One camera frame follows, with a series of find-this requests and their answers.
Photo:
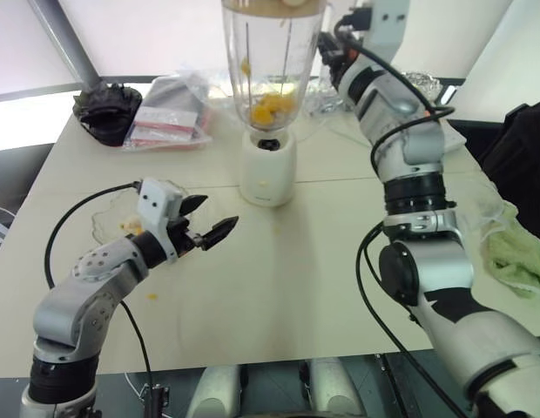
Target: blender base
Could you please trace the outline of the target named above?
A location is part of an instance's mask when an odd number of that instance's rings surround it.
[[[269,151],[260,141],[277,140],[280,149]],[[276,207],[294,195],[297,142],[289,131],[245,131],[240,166],[240,192],[257,206]]]

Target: black cable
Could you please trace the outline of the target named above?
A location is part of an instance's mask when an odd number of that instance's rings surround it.
[[[449,107],[449,106],[439,106],[439,107],[436,107],[435,110],[436,110],[436,113],[434,113],[434,114],[431,114],[431,115],[426,116],[424,118],[414,119],[414,120],[411,120],[411,121],[409,121],[409,122],[407,122],[405,124],[401,124],[401,125],[397,126],[393,130],[388,131],[387,133],[382,135],[373,144],[373,148],[371,149],[371,165],[373,166],[373,170],[375,170],[375,173],[378,174],[378,164],[376,162],[376,153],[378,151],[378,148],[382,144],[384,144],[388,138],[390,138],[395,133],[398,133],[400,131],[408,129],[408,128],[412,127],[412,126],[416,126],[416,125],[419,125],[419,124],[424,124],[425,122],[430,122],[430,121],[438,120],[440,118],[444,118],[445,116],[448,116],[450,113],[454,112],[455,109],[453,107]]]
[[[80,200],[77,204],[75,204],[71,209],[69,209],[65,215],[57,222],[55,227],[53,228],[53,231],[51,231],[50,238],[47,241],[47,245],[45,246],[45,254],[44,254],[44,272],[45,272],[45,280],[47,281],[47,286],[52,289],[55,287],[55,282],[53,281],[53,277],[51,276],[51,249],[53,248],[53,242],[55,241],[55,238],[57,237],[57,234],[59,233],[59,230],[61,229],[61,226],[67,221],[67,219],[80,207],[85,205],[86,203],[90,202],[91,200],[94,200],[95,198],[98,198],[100,196],[103,196],[108,193],[116,192],[118,190],[124,190],[124,189],[130,189],[131,187],[137,187],[138,183],[127,183],[126,185],[117,185],[115,187],[110,187],[109,189],[104,189],[100,192],[94,193],[90,196],[88,196],[85,199]]]
[[[394,68],[392,65],[384,61],[382,58],[380,58],[378,55],[376,55],[374,52],[364,48],[361,44],[355,42],[352,38],[348,36],[346,32],[342,32],[340,30],[340,27],[345,25],[345,19],[346,17],[342,18],[341,20],[336,23],[334,26],[334,35],[336,38],[340,41],[342,41],[346,46],[351,48],[352,50],[355,50],[362,54],[363,56],[367,57],[368,59],[375,61],[378,65],[380,65],[384,70],[388,71],[394,78],[396,78],[400,83],[405,85],[415,96],[419,99],[419,101],[425,106],[425,109],[432,115],[435,113],[435,108],[433,105],[423,96],[423,94],[411,84],[409,80],[407,80],[403,74],[401,74],[396,68]]]
[[[119,190],[124,189],[130,189],[130,188],[139,188],[139,182],[133,182],[133,183],[127,183],[125,185],[117,185],[115,187],[110,187],[109,189],[104,189],[100,192],[94,193],[90,196],[88,196],[85,199],[80,200],[77,204],[75,204],[71,209],[69,209],[65,215],[56,223],[55,227],[53,228],[53,231],[51,231],[50,238],[47,241],[47,246],[45,247],[45,254],[44,254],[44,272],[45,272],[45,280],[47,281],[47,285],[50,289],[55,287],[55,281],[53,281],[53,277],[51,275],[51,250],[53,248],[53,243],[55,242],[55,238],[57,237],[57,234],[61,230],[61,227],[63,224],[67,221],[67,219],[81,206],[85,205],[86,203],[90,202],[91,200],[94,200],[95,198],[99,198],[100,196],[104,196],[105,194],[117,192]],[[127,313],[127,316],[129,317],[129,321],[132,324],[132,327],[134,328],[134,332],[136,333],[138,337],[138,342],[140,343],[140,349],[142,350],[142,355],[145,359],[146,364],[146,374],[148,378],[148,386],[149,386],[149,394],[150,394],[150,407],[151,407],[151,413],[150,416],[153,417],[154,412],[154,403],[153,403],[153,377],[152,377],[152,370],[150,369],[150,360],[148,359],[148,353],[146,352],[146,345],[145,340],[142,337],[142,333],[140,333],[140,329],[138,328],[137,322],[134,320],[134,317],[132,316],[131,309],[127,306],[124,300],[121,300],[120,305],[123,307],[125,312]]]
[[[455,416],[459,418],[467,418],[467,415],[463,413],[463,411],[450,399],[450,397],[442,390],[441,387],[438,386],[435,379],[433,379],[429,373],[427,373],[427,370],[415,359],[413,355],[403,346],[403,344],[396,338],[396,336],[390,331],[390,328],[384,323],[384,321],[381,319],[379,314],[373,309],[373,306],[371,305],[370,300],[368,299],[367,294],[365,293],[365,289],[363,287],[363,282],[361,280],[361,255],[365,254],[365,260],[367,261],[368,268],[373,274],[373,277],[376,281],[380,282],[380,279],[378,278],[378,275],[376,274],[375,269],[373,268],[373,265],[370,261],[370,258],[368,257],[368,246],[370,245],[373,240],[380,235],[382,231],[382,222],[377,224],[376,226],[371,229],[365,238],[363,238],[363,241],[359,245],[359,248],[357,250],[357,257],[355,258],[355,276],[357,278],[357,286],[359,287],[359,292],[361,293],[361,297],[363,298],[363,302],[365,302],[365,305],[367,306],[368,311],[371,313],[375,321],[380,325],[384,333],[389,337],[392,342],[394,342],[395,346],[398,347],[400,350],[400,353],[403,354],[403,356],[408,360],[409,364],[414,367],[414,369],[421,375],[421,377],[428,383],[428,385],[435,391],[435,393],[438,395],[439,398],[446,404],[446,406],[454,413]]]
[[[151,418],[154,418],[154,379],[152,377],[152,370],[150,369],[150,360],[148,359],[148,353],[146,352],[146,344],[144,338],[142,338],[142,333],[140,333],[140,329],[138,328],[137,322],[134,320],[134,317],[132,316],[131,309],[127,306],[124,300],[121,300],[120,305],[123,307],[125,312],[127,312],[127,316],[129,317],[129,321],[132,324],[132,327],[134,328],[134,332],[136,333],[138,337],[138,342],[140,343],[140,349],[142,350],[142,356],[145,358],[145,364],[146,364],[146,376],[148,378],[148,393],[150,394],[150,416]]]

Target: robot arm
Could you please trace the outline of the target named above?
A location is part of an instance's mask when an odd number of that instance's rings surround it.
[[[185,216],[206,196],[182,197],[170,182],[145,179],[138,214],[145,232],[100,246],[79,259],[69,277],[37,307],[37,339],[24,390],[24,418],[97,417],[98,357],[119,302],[146,278],[151,268],[172,262],[195,247],[208,250],[223,240],[238,218],[228,218],[199,235]]]
[[[337,28],[367,30],[367,50],[375,48],[389,61],[397,48],[391,35],[399,45],[406,15],[407,2],[375,2],[344,17]],[[440,125],[431,120],[388,137],[427,115],[416,95],[329,34],[321,34],[319,51],[334,87],[374,146],[371,163],[384,184],[388,214],[382,230],[390,244],[380,255],[381,287],[415,316],[477,415],[540,417],[540,341],[471,295],[474,273],[462,247],[456,204],[445,199]]]

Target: blender jar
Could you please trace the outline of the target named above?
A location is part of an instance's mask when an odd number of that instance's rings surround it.
[[[325,0],[222,0],[235,107],[255,131],[297,116],[310,77]]]

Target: table surface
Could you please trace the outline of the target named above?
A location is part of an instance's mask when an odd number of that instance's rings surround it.
[[[344,138],[321,122],[301,118],[293,129],[300,140],[295,196],[283,207],[267,209],[239,194],[240,128],[227,118],[214,120],[212,144],[190,152],[106,148],[70,118],[0,250],[0,377],[29,373],[32,315],[47,293],[44,248],[57,220],[90,192],[144,176],[170,179],[210,197],[193,215],[195,230],[240,216],[222,244],[157,267],[126,298],[153,369],[394,351],[362,303],[354,279],[356,248],[384,216],[370,150],[357,142],[362,138]],[[465,148],[446,156],[445,172],[449,194],[465,191],[470,181],[485,181]],[[108,209],[111,199],[81,208],[58,235],[52,255],[56,281],[79,255],[98,245],[91,236],[91,216]],[[374,260],[385,243],[380,237],[374,244]],[[469,240],[469,253],[476,298],[540,335],[540,298],[521,300],[492,279],[483,269],[477,239]],[[409,349],[430,348],[405,310],[368,279],[366,267],[362,271],[369,298],[400,340]],[[136,336],[118,309],[99,371],[143,368]]]

